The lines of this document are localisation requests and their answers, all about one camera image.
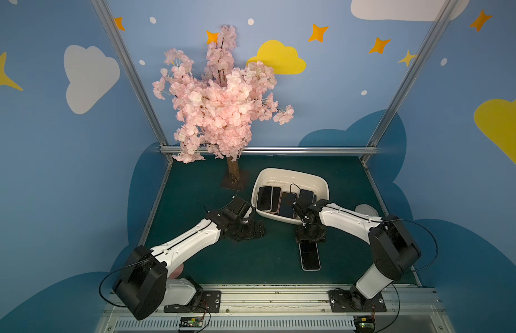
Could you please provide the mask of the phone white case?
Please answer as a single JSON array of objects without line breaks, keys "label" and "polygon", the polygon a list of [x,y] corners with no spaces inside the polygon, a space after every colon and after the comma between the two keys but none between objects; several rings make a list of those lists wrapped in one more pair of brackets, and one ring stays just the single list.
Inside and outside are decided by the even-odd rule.
[{"label": "phone white case", "polygon": [[317,244],[302,241],[299,244],[299,254],[303,271],[319,271],[321,269]]}]

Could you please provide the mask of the phone light pink case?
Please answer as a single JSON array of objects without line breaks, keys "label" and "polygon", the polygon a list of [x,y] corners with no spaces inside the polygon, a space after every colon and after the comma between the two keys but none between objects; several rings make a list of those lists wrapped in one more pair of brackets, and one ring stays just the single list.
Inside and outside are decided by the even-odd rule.
[{"label": "phone light pink case", "polygon": [[295,216],[293,204],[296,200],[297,194],[292,192],[282,192],[280,196],[278,215],[288,219],[293,219]]}]

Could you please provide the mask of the white plastic storage box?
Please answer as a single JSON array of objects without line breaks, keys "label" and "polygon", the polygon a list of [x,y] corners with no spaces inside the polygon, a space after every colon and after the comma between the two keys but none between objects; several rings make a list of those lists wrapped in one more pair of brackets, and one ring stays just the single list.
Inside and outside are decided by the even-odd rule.
[{"label": "white plastic storage box", "polygon": [[319,176],[286,169],[266,168],[257,176],[252,190],[251,204],[256,208],[256,212],[266,219],[293,225],[302,225],[300,219],[289,219],[287,217],[274,215],[273,213],[257,209],[260,187],[279,187],[281,191],[292,190],[298,195],[299,190],[296,189],[295,186],[291,187],[291,184],[296,184],[303,190],[312,191],[316,195],[317,200],[330,199],[328,183],[325,179]]}]

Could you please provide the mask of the phone beige case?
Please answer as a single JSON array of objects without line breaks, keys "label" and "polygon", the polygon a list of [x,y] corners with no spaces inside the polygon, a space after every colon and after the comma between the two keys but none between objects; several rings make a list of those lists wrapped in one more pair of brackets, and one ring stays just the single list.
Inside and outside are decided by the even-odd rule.
[{"label": "phone beige case", "polygon": [[307,206],[315,202],[316,196],[313,191],[310,190],[299,190],[298,204],[301,206]]}]

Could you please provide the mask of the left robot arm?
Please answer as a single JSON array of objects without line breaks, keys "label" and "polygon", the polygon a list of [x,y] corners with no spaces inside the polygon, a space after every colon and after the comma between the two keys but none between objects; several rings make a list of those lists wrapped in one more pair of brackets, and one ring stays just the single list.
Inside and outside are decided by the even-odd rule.
[{"label": "left robot arm", "polygon": [[263,222],[254,220],[251,208],[244,209],[242,216],[229,210],[210,212],[198,225],[162,245],[135,248],[118,270],[112,291],[139,321],[161,306],[192,303],[196,308],[195,295],[200,286],[187,277],[171,279],[170,274],[222,238],[243,241],[265,235]]}]

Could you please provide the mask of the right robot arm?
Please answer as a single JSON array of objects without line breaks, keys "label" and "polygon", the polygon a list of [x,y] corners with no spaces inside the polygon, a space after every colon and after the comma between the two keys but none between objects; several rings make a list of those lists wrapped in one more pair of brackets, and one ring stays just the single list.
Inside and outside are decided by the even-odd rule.
[{"label": "right robot arm", "polygon": [[297,229],[297,242],[319,242],[326,228],[336,228],[370,245],[373,264],[349,290],[350,300],[362,308],[392,282],[400,280],[421,257],[421,249],[396,216],[369,216],[341,208],[321,199],[316,203],[292,205],[302,226]]}]

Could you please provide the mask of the phone salmon case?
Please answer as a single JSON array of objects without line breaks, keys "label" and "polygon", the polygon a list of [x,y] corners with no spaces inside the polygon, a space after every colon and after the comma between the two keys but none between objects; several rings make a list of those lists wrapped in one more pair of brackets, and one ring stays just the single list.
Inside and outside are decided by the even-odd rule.
[{"label": "phone salmon case", "polygon": [[279,212],[279,204],[281,199],[281,188],[273,187],[272,191],[272,205],[270,213],[276,215]]}]

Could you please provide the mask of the white round lid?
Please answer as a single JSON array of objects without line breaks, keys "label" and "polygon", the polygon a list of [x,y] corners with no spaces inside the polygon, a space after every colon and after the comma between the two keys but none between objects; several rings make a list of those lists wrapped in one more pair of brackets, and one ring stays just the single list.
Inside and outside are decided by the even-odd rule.
[{"label": "white round lid", "polygon": [[355,212],[367,216],[379,216],[378,211],[368,204],[357,205],[355,208]]}]

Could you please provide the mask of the pink spray bottle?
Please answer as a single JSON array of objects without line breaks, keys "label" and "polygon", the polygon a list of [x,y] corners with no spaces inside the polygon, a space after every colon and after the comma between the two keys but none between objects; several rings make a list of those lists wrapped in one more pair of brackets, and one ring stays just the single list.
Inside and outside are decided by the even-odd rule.
[{"label": "pink spray bottle", "polygon": [[175,279],[179,278],[182,275],[183,270],[184,270],[184,265],[183,264],[179,265],[173,272],[171,272],[171,274],[169,275],[169,279],[175,280]]}]

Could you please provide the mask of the left circuit board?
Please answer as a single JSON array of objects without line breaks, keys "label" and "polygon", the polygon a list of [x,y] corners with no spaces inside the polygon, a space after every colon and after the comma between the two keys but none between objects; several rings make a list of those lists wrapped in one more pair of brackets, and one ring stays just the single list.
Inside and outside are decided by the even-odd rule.
[{"label": "left circuit board", "polygon": [[181,317],[178,321],[179,330],[199,330],[204,326],[204,319],[202,317]]}]

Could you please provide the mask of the circuit board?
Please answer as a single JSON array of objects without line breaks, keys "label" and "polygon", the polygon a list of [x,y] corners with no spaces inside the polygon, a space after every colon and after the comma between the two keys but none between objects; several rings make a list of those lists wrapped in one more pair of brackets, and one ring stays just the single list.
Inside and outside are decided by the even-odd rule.
[{"label": "circuit board", "polygon": [[178,321],[179,330],[199,330],[204,326],[204,319],[202,317],[181,317]]},{"label": "circuit board", "polygon": [[372,317],[354,317],[354,326],[356,333],[374,333],[376,330],[376,322]]}]

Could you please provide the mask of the right circuit board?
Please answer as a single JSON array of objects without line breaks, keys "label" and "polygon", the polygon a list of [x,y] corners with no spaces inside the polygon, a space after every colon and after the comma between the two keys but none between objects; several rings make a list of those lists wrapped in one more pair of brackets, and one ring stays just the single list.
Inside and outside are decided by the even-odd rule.
[{"label": "right circuit board", "polygon": [[372,317],[354,317],[354,326],[356,333],[374,333],[376,330],[376,322]]}]

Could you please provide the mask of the pink cherry blossom tree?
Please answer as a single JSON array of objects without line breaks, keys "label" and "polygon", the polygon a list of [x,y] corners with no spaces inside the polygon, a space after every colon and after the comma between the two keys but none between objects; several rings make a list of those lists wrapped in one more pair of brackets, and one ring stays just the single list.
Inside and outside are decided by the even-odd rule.
[{"label": "pink cherry blossom tree", "polygon": [[215,158],[225,159],[228,180],[241,182],[238,159],[252,140],[253,122],[291,121],[292,105],[280,108],[271,92],[277,80],[273,68],[261,61],[235,67],[232,52],[237,31],[224,25],[207,43],[207,64],[201,79],[194,76],[194,61],[184,51],[170,49],[164,55],[160,79],[152,92],[163,100],[171,95],[176,119],[182,122],[174,138],[180,144],[175,160],[188,164],[203,160],[204,147]]}]

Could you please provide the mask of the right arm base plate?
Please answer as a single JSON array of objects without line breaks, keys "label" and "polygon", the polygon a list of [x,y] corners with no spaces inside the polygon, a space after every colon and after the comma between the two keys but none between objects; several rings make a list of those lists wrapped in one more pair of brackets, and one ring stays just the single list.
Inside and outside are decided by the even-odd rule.
[{"label": "right arm base plate", "polygon": [[352,293],[340,288],[328,291],[329,304],[333,313],[379,313],[387,312],[381,293],[372,299],[364,298],[359,293]]}]

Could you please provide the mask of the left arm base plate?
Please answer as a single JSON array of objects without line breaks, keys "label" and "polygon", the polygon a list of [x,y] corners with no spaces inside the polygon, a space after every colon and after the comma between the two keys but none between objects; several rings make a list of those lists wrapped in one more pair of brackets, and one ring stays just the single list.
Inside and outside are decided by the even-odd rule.
[{"label": "left arm base plate", "polygon": [[167,305],[164,313],[198,313],[207,309],[210,313],[219,313],[222,292],[217,290],[197,291],[186,305]]}]

